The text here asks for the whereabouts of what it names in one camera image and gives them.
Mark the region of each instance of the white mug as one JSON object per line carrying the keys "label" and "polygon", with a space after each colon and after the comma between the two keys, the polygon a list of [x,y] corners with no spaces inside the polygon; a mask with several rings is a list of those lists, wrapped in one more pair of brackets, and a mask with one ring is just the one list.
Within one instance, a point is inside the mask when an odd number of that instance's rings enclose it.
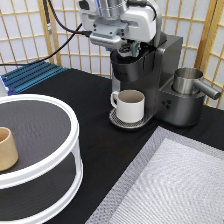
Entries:
{"label": "white mug", "polygon": [[144,117],[145,96],[136,90],[124,90],[111,94],[111,104],[116,108],[117,117],[125,123],[135,123]]}

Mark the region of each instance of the black table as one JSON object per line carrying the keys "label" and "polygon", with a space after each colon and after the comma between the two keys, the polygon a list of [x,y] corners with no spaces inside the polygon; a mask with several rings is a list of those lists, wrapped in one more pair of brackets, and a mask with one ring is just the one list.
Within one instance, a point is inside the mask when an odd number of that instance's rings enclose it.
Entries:
{"label": "black table", "polygon": [[71,69],[23,92],[66,102],[80,123],[83,182],[72,202],[49,224],[85,223],[158,126],[224,149],[224,111],[205,106],[201,121],[191,128],[175,128],[154,120],[137,132],[116,129],[108,119],[111,85],[109,79]]}

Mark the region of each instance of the cable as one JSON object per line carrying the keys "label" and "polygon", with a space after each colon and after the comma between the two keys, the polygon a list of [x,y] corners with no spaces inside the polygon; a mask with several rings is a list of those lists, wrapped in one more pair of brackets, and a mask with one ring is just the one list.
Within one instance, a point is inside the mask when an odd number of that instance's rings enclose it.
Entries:
{"label": "cable", "polygon": [[81,34],[81,35],[85,35],[86,37],[89,37],[89,36],[90,36],[90,34],[92,33],[91,31],[79,31],[79,32],[78,32],[78,31],[76,31],[76,30],[71,30],[71,29],[65,27],[65,26],[60,22],[60,20],[58,19],[57,14],[56,14],[56,12],[55,12],[55,10],[54,10],[54,7],[53,7],[53,5],[52,5],[52,3],[51,3],[51,0],[46,0],[46,1],[48,1],[49,6],[50,6],[50,8],[51,8],[51,11],[52,11],[52,13],[53,13],[53,15],[54,15],[54,18],[55,18],[55,20],[57,21],[57,23],[59,24],[59,26],[60,26],[61,28],[63,28],[64,30],[66,30],[66,31],[68,31],[68,32],[70,32],[70,33]]}
{"label": "cable", "polygon": [[[78,26],[78,28],[76,29],[76,31],[78,31],[80,28],[82,27],[82,24],[80,24],[79,26]],[[73,33],[72,35],[71,35],[71,37],[60,47],[60,48],[58,48],[58,50],[56,50],[53,54],[51,54],[51,55],[49,55],[49,56],[47,56],[46,58],[43,58],[43,59],[41,59],[41,60],[38,60],[38,61],[34,61],[34,62],[32,62],[32,63],[28,63],[28,64],[0,64],[0,66],[26,66],[26,65],[33,65],[33,64],[36,64],[36,63],[40,63],[40,62],[42,62],[42,61],[45,61],[45,60],[47,60],[47,59],[49,59],[49,58],[51,58],[51,57],[53,57],[55,54],[57,54],[62,48],[64,48],[68,43],[69,43],[69,41],[75,36],[76,34],[75,33]]]}
{"label": "cable", "polygon": [[51,0],[46,0],[46,1],[48,1],[49,6],[50,6],[50,8],[51,8],[51,11],[52,11],[52,13],[53,13],[53,15],[54,15],[54,18],[55,18],[55,20],[57,21],[57,23],[60,25],[60,27],[62,27],[64,30],[66,30],[66,31],[68,31],[68,32],[70,32],[70,33],[82,34],[82,32],[80,32],[80,31],[77,32],[77,31],[75,31],[75,30],[70,30],[69,28],[65,27],[65,26],[60,22],[60,20],[58,19],[57,14],[56,14],[56,12],[54,11],[54,7],[53,7],[53,5],[52,5],[52,3],[51,3]]}
{"label": "cable", "polygon": [[153,20],[155,20],[156,17],[157,17],[156,9],[155,9],[155,8],[154,8],[154,7],[153,7],[147,0],[142,0],[142,1],[128,0],[127,4],[128,4],[128,6],[129,6],[129,5],[131,5],[131,6],[140,6],[140,7],[146,7],[146,6],[149,6],[149,7],[153,10],[153,12],[154,12],[154,14],[155,14]]}

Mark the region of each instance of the drip tray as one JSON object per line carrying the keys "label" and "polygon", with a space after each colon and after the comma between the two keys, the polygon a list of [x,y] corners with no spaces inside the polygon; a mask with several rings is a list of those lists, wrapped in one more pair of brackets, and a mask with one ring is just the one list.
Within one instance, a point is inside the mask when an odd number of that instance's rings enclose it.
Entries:
{"label": "drip tray", "polygon": [[149,121],[152,120],[152,115],[145,114],[142,120],[136,123],[125,123],[117,118],[116,109],[113,109],[109,114],[109,119],[110,119],[110,122],[117,128],[120,128],[126,131],[135,131],[140,128],[143,128],[146,124],[148,124]]}

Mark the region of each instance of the silver mesh mat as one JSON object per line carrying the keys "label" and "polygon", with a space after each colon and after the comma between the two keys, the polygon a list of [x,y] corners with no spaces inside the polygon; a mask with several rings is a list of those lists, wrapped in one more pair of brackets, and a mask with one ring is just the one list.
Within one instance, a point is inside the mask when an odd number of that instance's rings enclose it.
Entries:
{"label": "silver mesh mat", "polygon": [[165,139],[111,224],[224,222],[224,161]]}
{"label": "silver mesh mat", "polygon": [[224,160],[224,152],[158,127],[111,191],[107,194],[105,199],[98,206],[96,211],[86,222],[87,224],[109,223],[112,215],[165,138]]}

